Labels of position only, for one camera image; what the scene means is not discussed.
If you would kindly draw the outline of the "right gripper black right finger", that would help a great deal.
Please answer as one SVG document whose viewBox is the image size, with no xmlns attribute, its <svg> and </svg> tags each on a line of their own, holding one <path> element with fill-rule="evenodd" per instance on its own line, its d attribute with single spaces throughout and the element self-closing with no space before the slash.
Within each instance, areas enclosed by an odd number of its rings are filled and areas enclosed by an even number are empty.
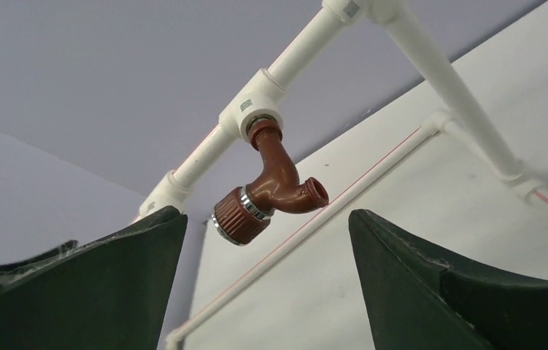
<svg viewBox="0 0 548 350">
<path fill-rule="evenodd" d="M 348 217 L 376 349 L 548 349 L 548 280 L 467 258 L 366 209 Z"/>
</svg>

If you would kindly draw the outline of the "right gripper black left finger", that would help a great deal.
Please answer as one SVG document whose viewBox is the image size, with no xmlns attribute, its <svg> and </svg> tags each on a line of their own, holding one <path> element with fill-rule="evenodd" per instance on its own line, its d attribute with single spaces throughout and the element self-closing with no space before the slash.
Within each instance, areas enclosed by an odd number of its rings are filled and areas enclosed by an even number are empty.
<svg viewBox="0 0 548 350">
<path fill-rule="evenodd" d="M 167 206 L 0 265 L 0 349 L 156 349 L 187 223 Z"/>
</svg>

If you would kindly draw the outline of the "red-brown water faucet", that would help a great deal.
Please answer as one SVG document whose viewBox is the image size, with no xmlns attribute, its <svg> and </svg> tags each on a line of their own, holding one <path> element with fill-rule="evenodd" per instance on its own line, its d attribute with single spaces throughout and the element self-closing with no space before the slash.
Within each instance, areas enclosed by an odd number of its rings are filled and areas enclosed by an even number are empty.
<svg viewBox="0 0 548 350">
<path fill-rule="evenodd" d="M 282 144 L 282 129 L 273 119 L 258 118 L 248 128 L 251 145 L 261 156 L 263 170 L 252 182 L 233 189 L 214 207 L 218 233 L 245 246 L 271 223 L 277 211 L 305 214 L 326 207 L 329 195 L 313 177 L 300 181 L 297 168 Z"/>
</svg>

